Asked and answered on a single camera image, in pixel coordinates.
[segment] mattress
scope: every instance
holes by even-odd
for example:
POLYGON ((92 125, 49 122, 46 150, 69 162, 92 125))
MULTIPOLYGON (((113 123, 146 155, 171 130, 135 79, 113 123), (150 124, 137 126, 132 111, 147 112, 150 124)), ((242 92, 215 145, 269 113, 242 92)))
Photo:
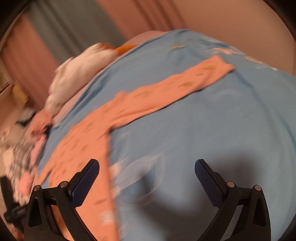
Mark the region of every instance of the mattress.
POLYGON ((160 82, 213 55, 235 71, 111 133, 111 164, 121 162, 124 170, 114 182, 130 183, 115 200, 120 235, 197 240, 217 212, 194 174, 195 161, 203 158, 226 181, 263 188, 272 240, 278 240, 296 213, 296 80, 189 30, 149 40, 96 76, 52 129, 39 172, 71 127, 116 93, 160 82), (143 163, 151 163, 145 175, 143 163), (142 178, 133 180, 130 170, 142 178))

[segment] metal screw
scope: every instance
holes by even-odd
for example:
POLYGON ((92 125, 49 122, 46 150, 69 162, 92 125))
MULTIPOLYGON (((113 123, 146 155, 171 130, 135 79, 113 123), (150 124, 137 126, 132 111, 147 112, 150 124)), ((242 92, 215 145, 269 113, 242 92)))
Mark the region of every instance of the metal screw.
POLYGON ((68 185, 68 182, 67 181, 62 181, 60 184, 60 187, 64 188, 68 185))
POLYGON ((227 182, 227 186, 229 186, 230 188, 233 188, 235 184, 233 182, 227 182))
POLYGON ((255 189, 257 190, 257 191, 261 191, 261 187, 259 186, 259 185, 255 185, 255 189))
POLYGON ((34 191, 37 191, 37 190, 39 190, 40 188, 41 188, 40 185, 36 185, 35 187, 33 187, 33 190, 34 190, 34 191))

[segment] gray curtain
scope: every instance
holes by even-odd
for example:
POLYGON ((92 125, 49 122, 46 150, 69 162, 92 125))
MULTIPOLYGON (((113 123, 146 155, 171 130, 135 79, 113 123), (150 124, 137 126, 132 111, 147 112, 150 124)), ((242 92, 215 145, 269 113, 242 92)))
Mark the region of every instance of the gray curtain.
POLYGON ((126 39, 95 0, 37 0, 27 9, 35 30, 59 63, 98 42, 126 39))

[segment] blue gripper pad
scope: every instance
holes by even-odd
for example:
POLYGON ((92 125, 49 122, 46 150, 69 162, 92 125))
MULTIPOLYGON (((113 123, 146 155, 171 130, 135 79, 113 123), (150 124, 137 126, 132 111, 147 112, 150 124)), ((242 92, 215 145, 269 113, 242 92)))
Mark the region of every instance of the blue gripper pad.
POLYGON ((99 162, 95 159, 91 159, 85 168, 81 171, 83 174, 82 177, 72 190, 71 205, 73 208, 80 207, 83 204, 91 186, 99 174, 99 162))
POLYGON ((196 161, 194 171, 212 205, 221 209, 224 203, 224 195, 223 190, 220 188, 213 177, 215 173, 203 159, 196 161))

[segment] pink curtain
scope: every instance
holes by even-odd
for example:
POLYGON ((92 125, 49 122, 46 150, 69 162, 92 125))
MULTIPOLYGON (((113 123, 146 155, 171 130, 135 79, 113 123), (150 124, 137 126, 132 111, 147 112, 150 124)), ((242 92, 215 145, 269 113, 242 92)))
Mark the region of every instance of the pink curtain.
POLYGON ((24 88, 37 107, 42 108, 59 64, 25 14, 9 34, 1 57, 12 79, 24 88))
POLYGON ((151 30, 187 28, 172 0, 96 0, 127 39, 151 30))

